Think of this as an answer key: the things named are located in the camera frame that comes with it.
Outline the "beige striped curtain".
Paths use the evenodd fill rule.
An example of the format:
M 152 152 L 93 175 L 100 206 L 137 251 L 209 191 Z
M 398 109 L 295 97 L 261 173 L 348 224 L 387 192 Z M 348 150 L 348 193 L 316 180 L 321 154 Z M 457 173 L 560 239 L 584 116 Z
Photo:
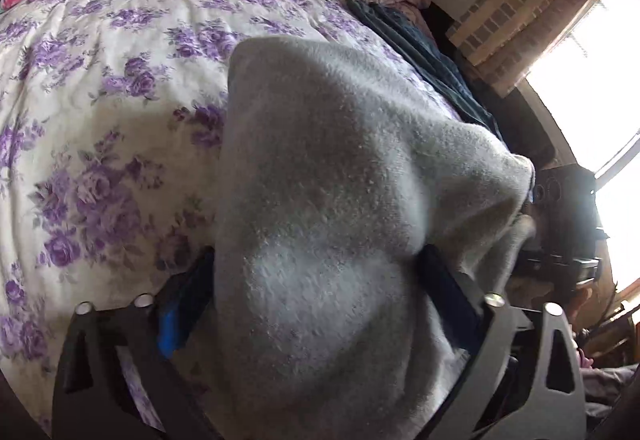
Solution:
M 476 0 L 448 30 L 477 76 L 505 96 L 599 0 Z

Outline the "purple floral bedspread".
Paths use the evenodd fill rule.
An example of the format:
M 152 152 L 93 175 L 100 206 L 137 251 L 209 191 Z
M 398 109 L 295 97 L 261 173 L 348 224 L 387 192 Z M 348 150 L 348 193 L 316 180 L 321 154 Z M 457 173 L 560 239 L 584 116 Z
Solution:
M 229 56 L 252 36 L 371 53 L 449 100 L 345 0 L 25 0 L 1 17 L 1 371 L 49 428 L 75 305 L 119 307 L 212 239 Z M 422 0 L 367 0 L 416 14 Z

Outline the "dark blue clothes pile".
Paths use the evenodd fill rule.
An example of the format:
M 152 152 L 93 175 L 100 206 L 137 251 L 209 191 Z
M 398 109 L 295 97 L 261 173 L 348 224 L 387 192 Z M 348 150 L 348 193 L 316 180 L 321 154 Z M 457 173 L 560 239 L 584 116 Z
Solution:
M 484 127 L 503 142 L 496 119 L 475 98 L 457 65 L 406 15 L 394 8 L 363 0 L 345 0 L 345 3 L 363 25 L 380 36 L 448 100 L 463 122 Z

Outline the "window with white frame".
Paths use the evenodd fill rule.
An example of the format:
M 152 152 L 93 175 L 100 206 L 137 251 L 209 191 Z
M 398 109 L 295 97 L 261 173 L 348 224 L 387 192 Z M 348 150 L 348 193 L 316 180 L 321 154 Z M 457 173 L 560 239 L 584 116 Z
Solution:
M 597 179 L 613 282 L 639 277 L 639 0 L 597 0 L 526 77 Z

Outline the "grey fleece sweatpants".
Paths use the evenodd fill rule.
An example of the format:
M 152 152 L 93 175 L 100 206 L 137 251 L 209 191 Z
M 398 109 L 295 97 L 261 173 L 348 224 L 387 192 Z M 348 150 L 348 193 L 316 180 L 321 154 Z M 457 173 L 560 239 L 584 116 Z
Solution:
M 466 356 L 416 282 L 506 285 L 527 158 L 371 55 L 270 36 L 230 58 L 216 211 L 214 423 L 228 439 L 412 439 Z

